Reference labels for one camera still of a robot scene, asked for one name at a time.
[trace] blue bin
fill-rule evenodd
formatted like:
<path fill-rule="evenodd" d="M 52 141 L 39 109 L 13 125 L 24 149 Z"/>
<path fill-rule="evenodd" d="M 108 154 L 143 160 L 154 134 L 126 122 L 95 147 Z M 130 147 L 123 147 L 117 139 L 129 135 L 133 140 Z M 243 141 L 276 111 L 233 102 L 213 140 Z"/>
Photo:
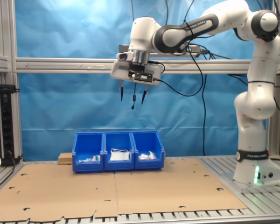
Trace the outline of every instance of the blue bin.
<path fill-rule="evenodd" d="M 104 160 L 105 170 L 132 170 L 135 168 L 135 153 L 131 132 L 105 132 Z M 130 160 L 110 161 L 111 148 L 126 149 Z"/>
<path fill-rule="evenodd" d="M 74 172 L 98 172 L 104 170 L 103 136 L 103 133 L 76 133 L 72 151 Z M 84 161 L 96 155 L 100 157 L 100 161 Z"/>
<path fill-rule="evenodd" d="M 165 149 L 159 133 L 132 132 L 132 139 L 135 146 L 135 169 L 162 169 L 164 167 Z M 149 155 L 153 152 L 155 160 L 140 160 L 141 154 Z"/>

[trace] franka emika robot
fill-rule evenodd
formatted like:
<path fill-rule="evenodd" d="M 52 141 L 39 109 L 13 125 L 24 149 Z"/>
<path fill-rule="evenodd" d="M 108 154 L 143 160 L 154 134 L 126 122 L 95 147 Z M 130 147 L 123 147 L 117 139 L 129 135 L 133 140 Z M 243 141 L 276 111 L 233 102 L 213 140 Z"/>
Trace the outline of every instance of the franka emika robot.
<path fill-rule="evenodd" d="M 237 165 L 233 180 L 247 185 L 280 184 L 280 167 L 269 158 L 263 119 L 276 108 L 274 79 L 280 61 L 278 18 L 270 10 L 251 12 L 244 0 L 228 0 L 207 9 L 200 18 L 183 25 L 160 26 L 151 17 L 133 22 L 128 52 L 117 54 L 111 77 L 159 85 L 163 66 L 149 61 L 149 54 L 174 53 L 186 41 L 202 34 L 234 29 L 236 36 L 254 42 L 248 70 L 248 90 L 234 101 L 238 121 Z"/>

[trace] blue backdrop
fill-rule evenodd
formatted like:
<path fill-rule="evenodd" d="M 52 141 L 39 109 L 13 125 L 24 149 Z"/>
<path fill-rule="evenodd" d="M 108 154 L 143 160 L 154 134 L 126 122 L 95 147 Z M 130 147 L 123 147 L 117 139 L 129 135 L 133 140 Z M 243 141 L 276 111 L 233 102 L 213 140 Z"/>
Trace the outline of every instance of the blue backdrop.
<path fill-rule="evenodd" d="M 182 24 L 191 0 L 168 0 L 168 24 Z M 221 0 L 199 0 L 187 20 Z M 132 26 L 130 0 L 16 0 L 19 57 L 115 58 L 120 44 L 129 44 Z M 248 1 L 252 11 L 257 2 Z M 133 0 L 135 18 L 166 20 L 165 0 Z M 253 43 L 239 40 L 233 30 L 193 41 L 211 52 L 233 59 L 250 59 Z M 163 75 L 185 94 L 200 86 L 200 75 Z M 120 101 L 118 81 L 109 74 L 19 74 L 24 159 L 56 160 L 70 152 L 76 132 L 158 130 L 167 156 L 202 155 L 203 103 L 201 93 L 185 98 L 161 84 L 141 105 L 145 85 L 124 82 Z M 234 98 L 246 90 L 226 74 L 209 74 L 205 89 L 207 155 L 235 154 L 238 130 Z"/>

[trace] cardboard sheet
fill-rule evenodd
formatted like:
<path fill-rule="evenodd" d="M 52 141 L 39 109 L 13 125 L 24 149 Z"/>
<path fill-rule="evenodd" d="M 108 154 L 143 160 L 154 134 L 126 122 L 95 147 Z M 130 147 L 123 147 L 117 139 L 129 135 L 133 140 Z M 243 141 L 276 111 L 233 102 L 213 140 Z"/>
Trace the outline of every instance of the cardboard sheet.
<path fill-rule="evenodd" d="M 119 214 L 246 208 L 195 158 L 165 160 L 162 171 L 116 172 L 115 181 Z"/>
<path fill-rule="evenodd" d="M 116 217 L 114 173 L 74 174 L 72 166 L 26 165 L 0 191 L 0 221 Z"/>
<path fill-rule="evenodd" d="M 0 221 L 52 222 L 118 214 L 244 209 L 195 158 L 162 171 L 74 174 L 72 166 L 26 165 L 0 191 Z"/>

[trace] metal table surface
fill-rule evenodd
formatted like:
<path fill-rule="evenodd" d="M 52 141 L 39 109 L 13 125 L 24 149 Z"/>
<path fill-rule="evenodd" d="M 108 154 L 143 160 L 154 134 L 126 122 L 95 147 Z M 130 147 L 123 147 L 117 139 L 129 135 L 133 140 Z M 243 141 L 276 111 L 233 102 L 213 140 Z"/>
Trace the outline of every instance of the metal table surface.
<path fill-rule="evenodd" d="M 238 197 L 247 209 L 240 210 L 208 210 L 208 211 L 189 211 L 189 212 L 166 212 L 166 213 L 147 213 L 147 214 L 123 214 L 118 217 L 95 218 L 95 214 L 90 218 L 64 219 L 48 224 L 87 224 L 87 223 L 150 223 L 150 224 L 206 224 L 206 223 L 280 223 L 280 187 L 267 187 L 262 189 L 249 189 L 245 193 L 239 193 L 232 188 L 221 176 L 224 173 L 232 173 L 235 170 L 235 156 L 203 156 L 196 157 L 205 165 L 228 189 Z M 14 174 L 10 179 L 26 164 L 37 163 L 57 163 L 48 162 L 24 162 L 16 166 Z M 11 171 L 12 167 L 0 168 L 0 180 Z M 26 222 L 9 222 L 5 224 L 36 224 Z"/>

